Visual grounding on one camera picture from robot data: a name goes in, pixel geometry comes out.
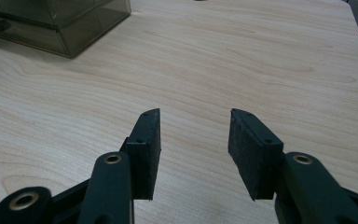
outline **wooden table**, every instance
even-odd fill
[[[161,109],[154,201],[137,223],[277,223],[227,153],[230,109],[358,192],[358,30],[339,0],[131,0],[73,60],[0,40],[0,201],[90,177],[138,116]]]

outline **wood grain pattern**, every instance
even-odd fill
[[[137,223],[277,223],[227,153],[248,110],[358,192],[358,31],[338,0],[131,0],[73,60],[0,40],[0,201],[89,178],[142,112],[161,109],[155,197]]]

